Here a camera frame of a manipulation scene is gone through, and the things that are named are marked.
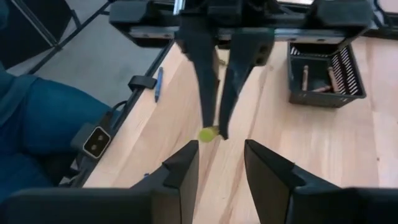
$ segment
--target black bracket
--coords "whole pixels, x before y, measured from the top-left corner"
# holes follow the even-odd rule
[[[129,88],[134,91],[136,88],[148,88],[153,90],[156,86],[157,80],[152,77],[147,77],[143,75],[134,75],[129,81]]]
[[[365,37],[398,40],[398,13],[384,11],[379,5],[379,0],[372,0],[372,2],[374,5],[374,25],[362,35]],[[280,5],[293,13],[306,13],[310,9],[310,6],[304,4],[281,3]]]
[[[253,140],[244,163],[260,223],[396,223],[397,189],[341,189]]]

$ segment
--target wooden tabletop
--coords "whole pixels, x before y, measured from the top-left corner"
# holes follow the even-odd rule
[[[259,223],[244,170],[245,139],[342,187],[398,187],[398,42],[362,37],[353,49],[368,96],[331,110],[288,103],[287,44],[275,43],[241,92],[230,139],[200,143],[194,223]],[[219,56],[227,60],[228,52]],[[85,187],[130,187],[197,138],[192,64],[174,45],[161,66],[159,102],[153,90],[143,92]]]

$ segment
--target gray floor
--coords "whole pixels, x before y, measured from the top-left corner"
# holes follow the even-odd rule
[[[107,0],[67,0],[84,22]],[[63,38],[75,30],[71,21]],[[26,60],[7,70],[24,74],[50,51]],[[127,86],[133,75],[143,75],[160,49],[143,49],[109,25],[108,16],[98,16],[64,49],[49,60],[35,75],[83,90],[107,105],[128,99]]]

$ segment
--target blue fabric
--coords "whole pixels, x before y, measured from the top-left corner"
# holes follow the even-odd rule
[[[109,107],[76,88],[38,78],[0,126],[0,203],[30,187],[51,187],[31,155],[71,151],[83,123],[97,123]]]
[[[7,25],[8,12],[7,3],[0,0],[0,30]],[[0,126],[15,112],[35,79],[33,75],[16,78],[8,74],[0,62]]]
[[[8,7],[5,0],[0,0],[0,29],[7,25]]]

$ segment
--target wooden table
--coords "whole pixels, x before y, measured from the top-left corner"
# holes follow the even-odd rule
[[[287,44],[275,43],[268,64],[255,68],[243,88],[230,139],[200,144],[194,223],[259,223],[244,170],[245,139],[342,187],[398,187],[398,42],[359,38],[353,48],[368,97],[331,110],[288,103]],[[145,90],[85,187],[130,187],[197,138],[192,64],[175,45],[162,66],[159,102]]]

